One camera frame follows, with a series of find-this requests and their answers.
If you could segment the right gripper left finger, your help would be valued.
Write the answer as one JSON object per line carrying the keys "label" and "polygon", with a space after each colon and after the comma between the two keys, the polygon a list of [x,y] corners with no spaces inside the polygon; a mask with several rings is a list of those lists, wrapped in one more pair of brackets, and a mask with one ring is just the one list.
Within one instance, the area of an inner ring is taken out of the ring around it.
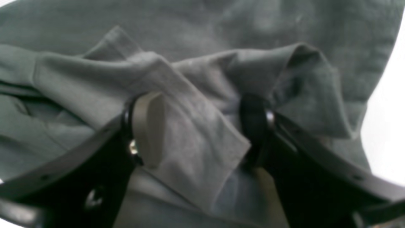
{"label": "right gripper left finger", "polygon": [[161,92],[130,99],[84,143],[1,184],[1,219],[23,228],[111,228],[137,167],[162,160]]}

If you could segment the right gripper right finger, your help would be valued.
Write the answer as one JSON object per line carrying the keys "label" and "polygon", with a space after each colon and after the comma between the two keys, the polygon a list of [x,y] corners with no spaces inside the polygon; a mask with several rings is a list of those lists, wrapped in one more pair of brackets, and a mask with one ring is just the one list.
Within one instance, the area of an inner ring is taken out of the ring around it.
{"label": "right gripper right finger", "polygon": [[239,116],[245,164],[272,176],[291,228],[404,227],[404,187],[333,153],[259,95],[243,95]]}

